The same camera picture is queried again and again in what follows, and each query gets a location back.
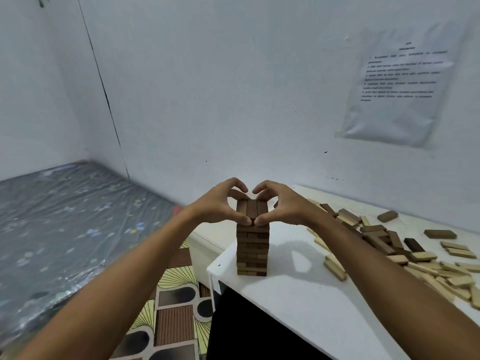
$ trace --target finger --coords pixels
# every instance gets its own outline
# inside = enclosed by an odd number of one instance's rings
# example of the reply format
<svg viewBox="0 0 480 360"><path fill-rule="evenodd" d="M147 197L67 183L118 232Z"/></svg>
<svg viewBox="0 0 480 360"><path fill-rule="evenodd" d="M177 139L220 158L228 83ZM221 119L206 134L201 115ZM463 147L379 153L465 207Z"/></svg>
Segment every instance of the finger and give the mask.
<svg viewBox="0 0 480 360"><path fill-rule="evenodd" d="M233 189L233 188L231 188L230 192L228 192L228 196L236 199L237 201L250 199L250 197L247 196L245 193L240 192L238 189Z"/></svg>
<svg viewBox="0 0 480 360"><path fill-rule="evenodd" d="M237 224L250 226L252 224L252 220L245 216L244 214L233 210L230 206L226 209L226 216L228 220L235 221Z"/></svg>
<svg viewBox="0 0 480 360"><path fill-rule="evenodd" d="M277 197L277 193L273 189L267 188L267 189L262 190L258 194L257 199L258 200L269 201L274 197Z"/></svg>
<svg viewBox="0 0 480 360"><path fill-rule="evenodd" d="M243 183L240 179L238 179L236 177L227 179L226 181L224 181L222 183L225 183L225 185L228 187L228 189L233 188L233 187L237 187L244 193L248 192L248 188L245 185L245 183Z"/></svg>
<svg viewBox="0 0 480 360"><path fill-rule="evenodd" d="M278 208L275 208L273 211L261 214L255 219L255 226L263 226L274 221L281 221L281 211Z"/></svg>
<svg viewBox="0 0 480 360"><path fill-rule="evenodd" d="M279 187L280 187L280 183L277 183L277 182L274 182L274 181L271 181L271 180L264 180L258 186L256 186L251 191L251 193L257 194L257 193L260 193L261 191L266 190L267 188L270 188L270 189L272 189L272 190L274 190L275 192L278 193Z"/></svg>

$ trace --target floor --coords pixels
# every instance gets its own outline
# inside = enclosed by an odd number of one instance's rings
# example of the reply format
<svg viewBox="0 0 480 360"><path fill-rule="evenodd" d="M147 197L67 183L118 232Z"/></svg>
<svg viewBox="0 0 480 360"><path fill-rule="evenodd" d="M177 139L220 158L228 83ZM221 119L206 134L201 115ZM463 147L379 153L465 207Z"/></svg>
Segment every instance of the floor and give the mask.
<svg viewBox="0 0 480 360"><path fill-rule="evenodd" d="M195 280L185 241L111 359L202 360L212 315L210 290Z"/></svg>

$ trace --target person's right arm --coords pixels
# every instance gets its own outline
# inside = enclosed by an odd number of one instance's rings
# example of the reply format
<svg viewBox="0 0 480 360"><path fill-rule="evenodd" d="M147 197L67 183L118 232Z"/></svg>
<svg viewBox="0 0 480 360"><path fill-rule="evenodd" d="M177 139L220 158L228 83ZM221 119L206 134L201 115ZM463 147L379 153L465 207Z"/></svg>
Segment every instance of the person's right arm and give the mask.
<svg viewBox="0 0 480 360"><path fill-rule="evenodd" d="M480 356L480 327L426 284L358 239L331 215L288 186L264 181L257 199L278 196L256 225L282 221L315 231L337 257L381 324L415 360L472 360Z"/></svg>

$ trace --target gray floral mattress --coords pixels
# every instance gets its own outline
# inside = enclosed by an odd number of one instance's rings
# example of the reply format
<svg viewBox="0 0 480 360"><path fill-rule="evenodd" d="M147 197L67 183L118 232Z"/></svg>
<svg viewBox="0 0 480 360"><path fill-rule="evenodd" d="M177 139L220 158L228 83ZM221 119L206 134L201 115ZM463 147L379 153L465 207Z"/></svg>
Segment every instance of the gray floral mattress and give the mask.
<svg viewBox="0 0 480 360"><path fill-rule="evenodd" d="M94 163L0 182L0 349L43 326L173 207Z"/></svg>

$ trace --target person's left hand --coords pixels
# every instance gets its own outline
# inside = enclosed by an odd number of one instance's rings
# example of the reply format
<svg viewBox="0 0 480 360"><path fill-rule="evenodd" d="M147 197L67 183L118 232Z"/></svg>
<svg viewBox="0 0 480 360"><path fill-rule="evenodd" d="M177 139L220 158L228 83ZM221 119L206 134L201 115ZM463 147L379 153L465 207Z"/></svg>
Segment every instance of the person's left hand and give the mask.
<svg viewBox="0 0 480 360"><path fill-rule="evenodd" d="M236 200L247 200L249 197L245 194L248 192L247 186L238 178L230 178L221 183L197 199L194 203L189 205L195 217L201 222L220 222L223 220L232 220L241 225L249 226L252 224L250 218L232 209L227 197L232 197Z"/></svg>

